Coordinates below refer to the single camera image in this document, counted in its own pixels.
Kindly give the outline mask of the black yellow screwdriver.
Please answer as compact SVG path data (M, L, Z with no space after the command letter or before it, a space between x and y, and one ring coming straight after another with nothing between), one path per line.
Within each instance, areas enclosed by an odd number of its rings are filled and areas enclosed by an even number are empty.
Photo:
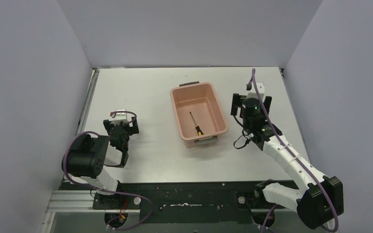
M189 114L190 114L190 116L191 116L191 118L192 118L192 120L193 120L193 123L194 123L194 125L195 125L195 130L196 130L197 134L198 134L198 135L204 135L204 133L202 132L200 126L197 124L197 122L196 122L196 120L195 120L193 114L192 114L191 112L189 112Z

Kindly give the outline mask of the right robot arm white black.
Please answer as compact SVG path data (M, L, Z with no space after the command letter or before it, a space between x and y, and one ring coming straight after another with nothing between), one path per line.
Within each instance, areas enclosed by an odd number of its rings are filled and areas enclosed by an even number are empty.
M266 180L255 186L254 195L296 212L310 229L323 227L344 212L343 184L336 176L328 177L317 170L287 141L282 131L268 121L272 97L257 98L234 94L231 115L240 117L246 143L253 142L269 155L294 181L289 188L278 181Z

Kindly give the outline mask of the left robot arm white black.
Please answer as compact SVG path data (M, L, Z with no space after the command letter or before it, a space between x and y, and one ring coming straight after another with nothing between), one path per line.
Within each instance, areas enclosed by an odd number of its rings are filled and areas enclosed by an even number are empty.
M172 95L171 101L175 110L175 118L181 138L187 148L217 141L218 135L228 129L216 94L196 96L185 100L176 100ZM135 113L122 110L112 111L110 118L103 121L107 135L91 137L90 131L77 135L71 143L62 161L62 170L66 175L83 177L87 185L106 194L105 202L111 208L117 209L124 203L124 194L114 190L118 181L114 180L105 170L106 160L109 159L107 150L111 147L121 152L117 162L111 167L125 167L129 154L128 143L130 136L139 133Z

